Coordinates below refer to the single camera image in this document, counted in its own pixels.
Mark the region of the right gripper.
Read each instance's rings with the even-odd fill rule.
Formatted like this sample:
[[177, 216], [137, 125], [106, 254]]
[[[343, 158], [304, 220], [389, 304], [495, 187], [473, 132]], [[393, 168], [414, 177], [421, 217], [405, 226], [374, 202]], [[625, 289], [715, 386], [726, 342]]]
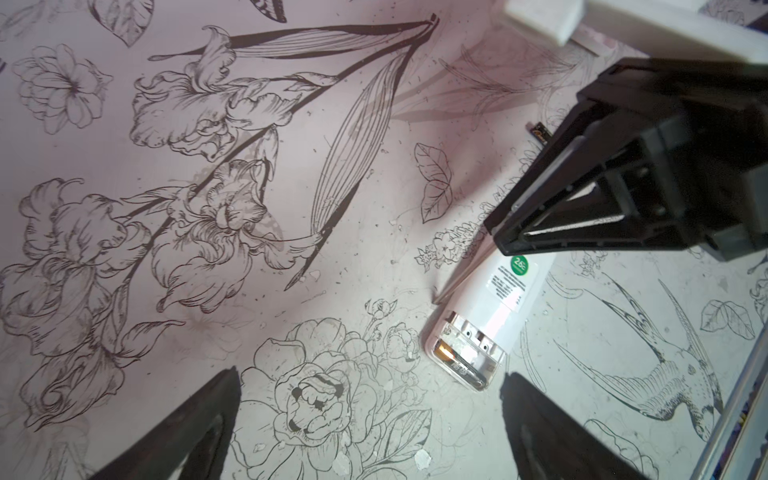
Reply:
[[767, 68], [623, 59], [484, 221], [506, 256], [767, 246]]

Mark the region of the white remote control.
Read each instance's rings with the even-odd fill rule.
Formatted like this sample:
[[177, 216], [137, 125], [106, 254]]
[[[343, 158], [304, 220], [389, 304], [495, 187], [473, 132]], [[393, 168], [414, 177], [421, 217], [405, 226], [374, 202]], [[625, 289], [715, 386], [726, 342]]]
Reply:
[[[425, 341], [429, 358], [469, 389], [486, 390], [519, 340], [555, 259], [554, 253], [505, 256], [496, 250], [444, 303]], [[484, 390], [437, 359], [439, 340], [487, 379]]]

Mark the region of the AA battery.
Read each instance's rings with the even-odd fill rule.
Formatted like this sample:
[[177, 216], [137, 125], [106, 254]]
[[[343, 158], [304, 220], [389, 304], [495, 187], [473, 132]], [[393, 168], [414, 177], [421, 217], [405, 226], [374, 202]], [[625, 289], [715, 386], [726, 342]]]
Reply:
[[541, 122], [529, 123], [526, 128], [542, 146], [546, 146], [553, 137], [551, 131]]
[[475, 390], [481, 391], [488, 386], [487, 379], [442, 340], [437, 342], [433, 353], [460, 380], [463, 380]]

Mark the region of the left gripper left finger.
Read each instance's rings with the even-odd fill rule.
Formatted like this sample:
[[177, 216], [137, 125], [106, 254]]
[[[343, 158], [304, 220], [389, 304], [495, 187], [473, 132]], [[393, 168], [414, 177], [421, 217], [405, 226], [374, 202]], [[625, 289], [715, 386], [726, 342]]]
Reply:
[[241, 401], [235, 367], [217, 373], [94, 479], [219, 479]]

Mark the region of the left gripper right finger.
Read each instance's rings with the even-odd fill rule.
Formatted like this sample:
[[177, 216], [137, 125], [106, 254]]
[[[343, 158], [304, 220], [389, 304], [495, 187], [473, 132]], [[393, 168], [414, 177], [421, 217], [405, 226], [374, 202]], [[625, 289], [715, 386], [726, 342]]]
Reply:
[[502, 415], [522, 479], [642, 479], [582, 425], [518, 373], [500, 389]]

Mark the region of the screwdriver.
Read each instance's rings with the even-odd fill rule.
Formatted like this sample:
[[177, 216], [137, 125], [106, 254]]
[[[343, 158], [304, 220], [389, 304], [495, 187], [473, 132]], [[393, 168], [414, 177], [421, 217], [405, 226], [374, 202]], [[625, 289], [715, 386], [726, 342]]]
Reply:
[[458, 289], [465, 280], [471, 276], [479, 266], [495, 251], [497, 250], [495, 241], [492, 236], [486, 237], [479, 245], [475, 255], [471, 258], [470, 262], [459, 269], [447, 283], [447, 285], [440, 291], [432, 300], [433, 305], [440, 305], [445, 300], [449, 299], [456, 289]]

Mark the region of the battery cover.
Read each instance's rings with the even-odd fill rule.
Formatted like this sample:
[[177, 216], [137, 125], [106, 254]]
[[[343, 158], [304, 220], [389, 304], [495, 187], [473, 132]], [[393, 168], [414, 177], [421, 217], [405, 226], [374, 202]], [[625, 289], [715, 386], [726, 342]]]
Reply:
[[571, 40], [598, 57], [608, 56], [618, 46], [616, 40], [589, 29], [577, 29]]

